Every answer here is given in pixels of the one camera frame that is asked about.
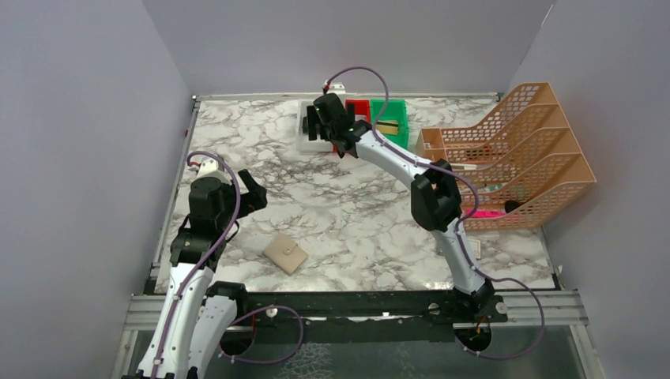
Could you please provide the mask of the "red plastic bin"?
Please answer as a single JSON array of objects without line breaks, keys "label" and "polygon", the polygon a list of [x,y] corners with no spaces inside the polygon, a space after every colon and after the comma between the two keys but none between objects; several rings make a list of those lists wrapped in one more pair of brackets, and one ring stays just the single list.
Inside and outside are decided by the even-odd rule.
[{"label": "red plastic bin", "polygon": [[353,103],[355,105],[356,120],[352,122],[352,125],[347,131],[331,142],[337,150],[339,157],[343,157],[344,155],[357,157],[356,143],[359,142],[361,137],[371,129],[369,123],[371,120],[370,104],[367,100],[359,99],[348,99],[345,104],[346,103]]}]

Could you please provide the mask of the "green plastic bin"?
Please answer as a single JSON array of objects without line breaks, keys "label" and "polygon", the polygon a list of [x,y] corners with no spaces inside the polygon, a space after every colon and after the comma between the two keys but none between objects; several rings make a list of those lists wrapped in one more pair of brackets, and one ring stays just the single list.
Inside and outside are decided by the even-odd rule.
[{"label": "green plastic bin", "polygon": [[407,148],[409,127],[405,101],[390,99],[378,120],[377,127],[394,144]]}]

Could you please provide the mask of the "white plastic bin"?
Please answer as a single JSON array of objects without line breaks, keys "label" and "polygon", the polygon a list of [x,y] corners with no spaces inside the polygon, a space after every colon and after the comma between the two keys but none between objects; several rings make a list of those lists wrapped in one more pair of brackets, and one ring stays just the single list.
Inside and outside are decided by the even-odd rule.
[{"label": "white plastic bin", "polygon": [[304,154],[332,152],[332,143],[322,136],[321,131],[320,118],[313,102],[300,99],[295,127],[297,151]]}]

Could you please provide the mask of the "beige card holder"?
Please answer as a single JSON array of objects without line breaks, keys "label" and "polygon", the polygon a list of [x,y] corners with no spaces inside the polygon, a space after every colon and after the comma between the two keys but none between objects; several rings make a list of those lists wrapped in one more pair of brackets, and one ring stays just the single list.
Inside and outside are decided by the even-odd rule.
[{"label": "beige card holder", "polygon": [[289,276],[308,258],[307,252],[286,235],[277,235],[264,249],[264,255]]}]

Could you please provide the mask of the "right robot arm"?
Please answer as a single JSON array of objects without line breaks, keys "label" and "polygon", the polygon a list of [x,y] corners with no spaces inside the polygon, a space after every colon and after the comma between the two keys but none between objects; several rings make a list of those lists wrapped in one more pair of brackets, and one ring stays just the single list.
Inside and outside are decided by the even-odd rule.
[{"label": "right robot arm", "polygon": [[461,224],[459,177],[450,164],[444,159],[431,162],[398,147],[369,122],[355,118],[332,93],[307,107],[307,130],[310,140],[330,141],[339,157],[372,163],[409,189],[412,218],[432,233],[452,273],[457,314],[466,321],[484,315],[495,290],[480,271]]}]

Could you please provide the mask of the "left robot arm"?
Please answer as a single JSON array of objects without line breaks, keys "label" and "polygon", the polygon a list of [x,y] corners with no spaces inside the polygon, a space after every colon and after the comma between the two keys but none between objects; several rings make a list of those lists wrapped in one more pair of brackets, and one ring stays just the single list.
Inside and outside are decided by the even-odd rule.
[{"label": "left robot arm", "polygon": [[267,205],[267,191],[249,171],[238,173],[240,193],[221,169],[202,167],[190,186],[189,213],[173,239],[164,304],[135,378],[203,378],[225,329],[245,320],[241,283],[213,274],[238,220]]}]

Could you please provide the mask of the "gold credit card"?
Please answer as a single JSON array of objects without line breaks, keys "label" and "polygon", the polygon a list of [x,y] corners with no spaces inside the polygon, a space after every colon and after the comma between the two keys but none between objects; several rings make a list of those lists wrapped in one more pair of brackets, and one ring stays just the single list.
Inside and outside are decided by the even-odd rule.
[{"label": "gold credit card", "polygon": [[386,135],[398,135],[400,131],[397,120],[382,120],[376,124],[376,129]]}]

